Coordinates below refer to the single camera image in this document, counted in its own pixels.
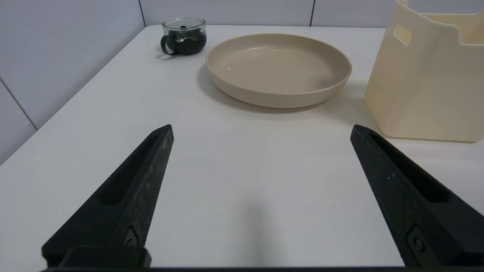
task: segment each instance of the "white tile wall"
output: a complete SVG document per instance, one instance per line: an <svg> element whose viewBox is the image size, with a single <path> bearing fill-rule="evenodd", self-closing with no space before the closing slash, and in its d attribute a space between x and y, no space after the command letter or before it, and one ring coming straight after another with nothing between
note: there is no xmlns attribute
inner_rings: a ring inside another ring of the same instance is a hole
<svg viewBox="0 0 484 272"><path fill-rule="evenodd" d="M0 166L34 133L33 125L0 81Z"/></svg>
<svg viewBox="0 0 484 272"><path fill-rule="evenodd" d="M394 0L316 0L312 26L386 27ZM408 0L419 13L471 14L484 9L484 0Z"/></svg>
<svg viewBox="0 0 484 272"><path fill-rule="evenodd" d="M2 0L0 75L41 127L143 28L138 0Z"/></svg>
<svg viewBox="0 0 484 272"><path fill-rule="evenodd" d="M141 0L146 25L179 16L211 25L309 26L313 0Z"/></svg>

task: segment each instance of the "white table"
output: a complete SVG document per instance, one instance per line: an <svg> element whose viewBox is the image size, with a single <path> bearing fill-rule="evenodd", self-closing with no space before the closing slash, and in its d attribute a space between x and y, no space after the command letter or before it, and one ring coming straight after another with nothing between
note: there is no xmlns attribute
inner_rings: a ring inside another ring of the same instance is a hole
<svg viewBox="0 0 484 272"><path fill-rule="evenodd" d="M345 52L353 74L321 105L270 109L219 91L215 44L294 33ZM153 266L403 265L349 141L383 29L208 26L202 53L163 60L144 29L0 168L0 270L45 267L42 244L155 128L175 143L146 247ZM390 140L484 212L484 142Z"/></svg>

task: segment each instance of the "black cup handle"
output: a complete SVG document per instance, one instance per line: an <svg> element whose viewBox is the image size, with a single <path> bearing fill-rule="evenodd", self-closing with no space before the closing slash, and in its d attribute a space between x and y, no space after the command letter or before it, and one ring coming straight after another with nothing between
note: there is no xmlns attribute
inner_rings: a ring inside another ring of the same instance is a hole
<svg viewBox="0 0 484 272"><path fill-rule="evenodd" d="M170 56L175 56L175 55L178 55L178 52L175 52L173 51L173 53L168 53L168 50L166 49L166 41L170 39L170 37L168 36L163 36L161 38L161 50L163 50L163 53L167 54L167 55L170 55Z"/></svg>

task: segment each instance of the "cream plastic bin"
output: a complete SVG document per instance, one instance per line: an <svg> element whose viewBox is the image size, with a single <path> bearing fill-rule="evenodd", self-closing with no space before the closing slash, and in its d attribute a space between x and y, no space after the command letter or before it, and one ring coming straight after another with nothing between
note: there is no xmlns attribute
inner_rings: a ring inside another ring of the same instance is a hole
<svg viewBox="0 0 484 272"><path fill-rule="evenodd" d="M382 132L484 138L484 10L419 14L397 0L365 93Z"/></svg>

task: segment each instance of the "bin handle hole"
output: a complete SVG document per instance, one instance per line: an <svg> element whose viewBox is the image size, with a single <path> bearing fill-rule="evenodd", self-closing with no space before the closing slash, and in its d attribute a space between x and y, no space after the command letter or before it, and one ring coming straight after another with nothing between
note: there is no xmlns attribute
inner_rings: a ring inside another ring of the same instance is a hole
<svg viewBox="0 0 484 272"><path fill-rule="evenodd" d="M400 24L395 25L393 35L405 46L409 46L412 42L412 32Z"/></svg>

